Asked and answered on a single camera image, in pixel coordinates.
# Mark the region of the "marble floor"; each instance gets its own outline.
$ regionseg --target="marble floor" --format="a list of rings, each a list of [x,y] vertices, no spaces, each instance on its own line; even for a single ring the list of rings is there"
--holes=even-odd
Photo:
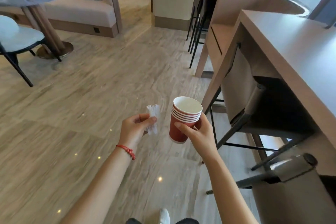
[[[221,223],[199,155],[168,137],[172,100],[201,101],[210,81],[188,69],[186,32],[151,26],[150,0],[119,1],[124,31],[115,39],[58,31],[75,48],[63,62],[19,56],[33,88],[0,57],[0,223],[58,223],[115,147],[121,121],[155,103],[159,134],[141,141],[105,223],[155,223],[161,207],[172,223]],[[216,122],[219,137],[229,124],[225,114]],[[230,141],[247,143],[241,133]],[[236,180],[253,175],[251,150],[220,153]],[[258,218],[252,193],[242,193]]]

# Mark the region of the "black pants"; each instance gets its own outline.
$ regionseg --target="black pants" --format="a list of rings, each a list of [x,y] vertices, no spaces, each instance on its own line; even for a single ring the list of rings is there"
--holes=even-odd
[[[141,224],[141,222],[134,218],[130,218],[128,219],[128,221],[126,221],[126,224]],[[180,220],[176,224],[199,224],[199,222],[191,218],[185,218],[183,220]]]

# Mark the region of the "shoe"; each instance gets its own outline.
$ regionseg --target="shoe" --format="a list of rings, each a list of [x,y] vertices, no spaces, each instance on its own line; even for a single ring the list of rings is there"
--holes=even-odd
[[[165,208],[160,209],[159,224],[170,224],[169,213],[168,213],[168,210]]]

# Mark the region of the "baseboard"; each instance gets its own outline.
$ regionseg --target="baseboard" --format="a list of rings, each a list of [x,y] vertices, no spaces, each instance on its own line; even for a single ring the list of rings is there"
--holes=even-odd
[[[190,20],[173,19],[154,16],[154,26],[158,28],[169,28],[188,31]]]
[[[18,24],[22,25],[30,25],[29,20],[25,15],[21,14],[10,14],[5,12],[0,12],[0,14],[8,16],[16,21]],[[76,22],[67,22],[67,21],[59,21],[59,20],[51,20],[49,19],[54,29],[82,33],[88,35],[98,35],[114,38],[118,34],[118,27],[115,23],[111,28],[109,27],[100,27],[95,25],[88,25]]]

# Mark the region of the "beige sofa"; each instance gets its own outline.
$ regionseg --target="beige sofa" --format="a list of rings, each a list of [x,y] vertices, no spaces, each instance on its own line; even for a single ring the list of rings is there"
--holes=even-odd
[[[122,30],[118,0],[54,0],[42,8],[55,29],[107,37]],[[0,7],[0,14],[29,24],[21,8]]]

